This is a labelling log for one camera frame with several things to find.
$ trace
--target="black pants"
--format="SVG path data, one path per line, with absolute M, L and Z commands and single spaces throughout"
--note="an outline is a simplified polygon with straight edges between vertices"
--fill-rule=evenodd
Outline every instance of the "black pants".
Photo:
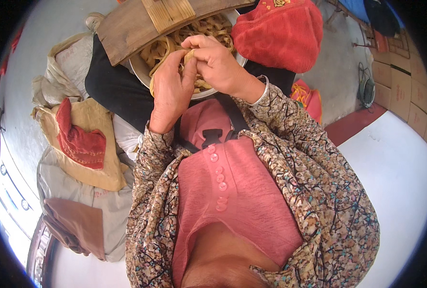
M 245 69 L 254 76 L 268 76 L 270 83 L 291 93 L 295 73 L 286 69 L 270 68 L 248 61 Z M 119 115 L 138 131 L 143 132 L 154 108 L 149 89 L 122 65 L 111 66 L 98 36 L 94 36 L 92 62 L 85 78 L 85 89 L 109 111 Z

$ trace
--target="silver bracelet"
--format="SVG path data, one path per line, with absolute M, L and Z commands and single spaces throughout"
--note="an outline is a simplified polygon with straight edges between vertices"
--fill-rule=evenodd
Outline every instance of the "silver bracelet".
M 258 105 L 258 103 L 266 96 L 266 95 L 268 95 L 268 90 L 269 90 L 269 87 L 270 87 L 270 81 L 268 80 L 268 77 L 266 77 L 265 75 L 260 75 L 260 76 L 258 76 L 257 77 L 257 79 L 263 79 L 263 78 L 265 78 L 266 79 L 266 81 L 267 81 L 267 84 L 266 84 L 266 86 L 265 86 L 265 91 L 263 92 L 263 95 L 254 103 L 254 104 L 249 104 L 250 106 L 257 106 Z

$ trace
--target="stack of cardboard boxes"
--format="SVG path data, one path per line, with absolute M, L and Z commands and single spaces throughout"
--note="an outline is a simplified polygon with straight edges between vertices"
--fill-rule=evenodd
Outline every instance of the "stack of cardboard boxes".
M 427 73 L 410 38 L 399 48 L 389 43 L 389 52 L 371 49 L 374 62 L 375 102 L 392 111 L 427 142 Z M 397 54 L 405 48 L 409 59 Z

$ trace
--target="wooden plank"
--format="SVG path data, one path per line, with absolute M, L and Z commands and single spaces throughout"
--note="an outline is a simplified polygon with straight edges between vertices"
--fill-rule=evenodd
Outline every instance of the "wooden plank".
M 156 30 L 163 33 L 181 21 L 196 18 L 188 0 L 141 0 Z
M 190 0 L 189 2 L 196 13 L 195 19 L 202 19 L 221 11 L 250 6 L 254 0 Z M 147 44 L 192 21 L 184 21 L 161 34 L 153 25 L 141 0 L 127 0 L 101 21 L 97 34 L 111 65 L 116 66 L 132 57 Z

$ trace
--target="red towel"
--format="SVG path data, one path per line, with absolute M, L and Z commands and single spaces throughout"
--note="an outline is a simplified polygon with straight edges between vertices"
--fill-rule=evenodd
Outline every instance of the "red towel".
M 261 0 L 238 17 L 231 36 L 245 58 L 303 73 L 318 58 L 322 24 L 321 12 L 311 0 Z
M 60 132 L 57 140 L 61 151 L 74 162 L 92 169 L 103 169 L 106 137 L 96 129 L 85 132 L 71 123 L 71 103 L 66 97 L 60 104 L 56 119 Z

